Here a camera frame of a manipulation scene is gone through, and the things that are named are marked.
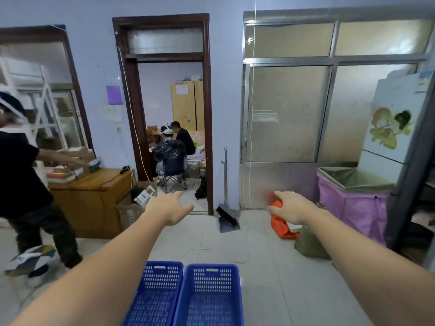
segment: blue plastic basket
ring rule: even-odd
[[[123,326],[171,326],[183,280],[181,262],[148,261]]]
[[[243,326],[239,269],[232,264],[190,264],[174,326]]]

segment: folding chair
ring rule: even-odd
[[[184,182],[184,189],[187,190],[188,186],[186,184],[186,176],[184,174],[184,156],[175,158],[175,159],[164,159],[163,160],[163,184],[165,191],[167,193],[167,182],[171,180],[175,183],[181,182],[178,181],[174,176],[181,175],[182,181]]]

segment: laundry hamper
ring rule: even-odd
[[[122,326],[171,326],[182,280],[181,262],[148,261]]]
[[[387,198],[394,183],[358,168],[319,167],[320,203],[335,217],[385,246]]]
[[[173,325],[242,326],[238,268],[232,264],[188,265]]]

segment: red object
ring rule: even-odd
[[[271,206],[275,206],[278,208],[282,207],[282,201],[277,200],[274,203],[271,204]],[[286,239],[296,239],[299,236],[299,232],[291,232],[288,228],[287,222],[274,214],[272,215],[271,219],[271,226],[272,229],[276,232],[278,237],[280,238],[286,238]]]

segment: wooden door frame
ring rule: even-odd
[[[147,179],[147,173],[151,174],[150,152],[146,134],[146,122],[144,107],[142,104],[142,93],[140,90],[138,59],[131,57],[128,51],[128,31],[132,29],[163,29],[163,28],[202,28],[202,71],[204,83],[204,125],[205,125],[205,146],[207,164],[207,203],[208,214],[213,215],[213,142],[211,123],[211,69],[210,69],[210,38],[208,13],[168,15],[168,16],[136,16],[136,17],[114,17],[112,18],[117,53],[121,72],[124,96],[130,132],[133,141],[134,158],[137,166],[139,180]],[[193,61],[198,61],[198,55],[192,55]]]
[[[71,81],[76,95],[80,116],[83,122],[84,139],[87,146],[94,149],[92,137],[90,134],[89,122],[84,109],[83,97],[80,90],[79,79],[77,77],[76,67],[74,65],[73,54],[68,39],[65,25],[45,25],[45,26],[26,26],[26,27],[5,27],[0,28],[0,45],[18,44],[18,43],[50,43],[61,42],[65,49],[68,69],[70,70]]]

